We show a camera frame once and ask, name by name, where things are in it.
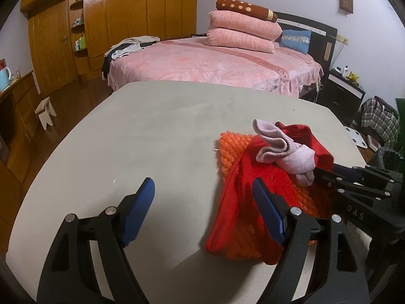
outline white table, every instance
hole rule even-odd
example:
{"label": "white table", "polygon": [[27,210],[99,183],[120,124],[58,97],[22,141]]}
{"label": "white table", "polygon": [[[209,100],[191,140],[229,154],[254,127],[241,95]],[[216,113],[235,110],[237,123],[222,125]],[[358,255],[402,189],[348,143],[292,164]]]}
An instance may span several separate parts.
{"label": "white table", "polygon": [[[131,83],[86,116],[42,167],[11,234],[11,270],[36,298],[64,216],[98,215],[151,177],[155,200],[126,249],[150,303],[256,303],[273,266],[226,261],[201,249],[221,190],[216,140],[226,130],[254,133],[254,118],[307,124],[336,163],[365,165],[345,128],[322,106],[224,85]],[[102,292],[111,296],[95,256]],[[302,295],[310,271],[309,255],[296,296]]]}

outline wooden cabinet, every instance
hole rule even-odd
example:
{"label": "wooden cabinet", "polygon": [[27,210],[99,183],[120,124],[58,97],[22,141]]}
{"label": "wooden cabinet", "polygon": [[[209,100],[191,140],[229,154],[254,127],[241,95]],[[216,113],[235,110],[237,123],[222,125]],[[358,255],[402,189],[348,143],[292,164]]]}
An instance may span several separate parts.
{"label": "wooden cabinet", "polygon": [[8,249],[11,229],[21,205],[21,185],[0,161],[0,252]]}
{"label": "wooden cabinet", "polygon": [[78,78],[68,24],[69,0],[28,20],[32,64],[43,97]]}
{"label": "wooden cabinet", "polygon": [[[43,96],[99,70],[104,54],[127,37],[161,40],[190,37],[196,31],[197,0],[84,0],[84,30],[71,31],[72,0],[22,0],[28,14],[32,62]],[[87,51],[73,52],[70,42],[86,33]]]}
{"label": "wooden cabinet", "polygon": [[35,109],[40,102],[32,72],[0,94],[0,134],[10,151],[7,169],[20,183],[31,163],[31,139],[39,125]]}

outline pink pillow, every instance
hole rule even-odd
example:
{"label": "pink pillow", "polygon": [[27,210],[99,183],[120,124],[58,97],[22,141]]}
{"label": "pink pillow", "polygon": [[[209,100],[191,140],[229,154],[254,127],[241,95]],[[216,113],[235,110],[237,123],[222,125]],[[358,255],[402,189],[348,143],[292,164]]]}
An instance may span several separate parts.
{"label": "pink pillow", "polygon": [[267,40],[275,41],[282,33],[278,23],[262,21],[234,11],[215,10],[209,13],[212,25],[253,34]]}
{"label": "pink pillow", "polygon": [[207,33],[207,39],[204,41],[207,46],[222,46],[228,48],[240,48],[253,51],[274,53],[274,44],[269,40],[233,31],[231,29],[215,28]]}

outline bottle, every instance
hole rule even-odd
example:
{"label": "bottle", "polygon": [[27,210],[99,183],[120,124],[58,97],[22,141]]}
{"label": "bottle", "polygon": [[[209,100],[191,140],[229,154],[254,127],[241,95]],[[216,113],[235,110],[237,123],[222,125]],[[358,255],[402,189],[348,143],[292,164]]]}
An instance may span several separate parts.
{"label": "bottle", "polygon": [[345,69],[343,70],[342,76],[343,76],[344,78],[347,78],[348,75],[349,75],[349,68],[348,68],[348,66],[346,65]]}

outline red cloth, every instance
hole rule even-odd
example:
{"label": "red cloth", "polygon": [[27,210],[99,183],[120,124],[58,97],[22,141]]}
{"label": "red cloth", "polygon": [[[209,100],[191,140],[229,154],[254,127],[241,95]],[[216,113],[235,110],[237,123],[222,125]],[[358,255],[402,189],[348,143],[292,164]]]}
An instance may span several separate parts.
{"label": "red cloth", "polygon": [[[332,170],[333,157],[317,141],[308,126],[284,126],[280,122],[276,126],[295,142],[313,149],[316,166]],[[252,196],[253,181],[261,177],[269,190],[282,195],[290,207],[300,206],[300,200],[284,170],[274,164],[256,161],[257,153],[265,145],[256,136],[235,161],[222,192],[217,219],[205,244],[209,253],[224,254],[234,260],[261,257],[269,265],[278,262],[282,248],[270,238],[256,207]]]}

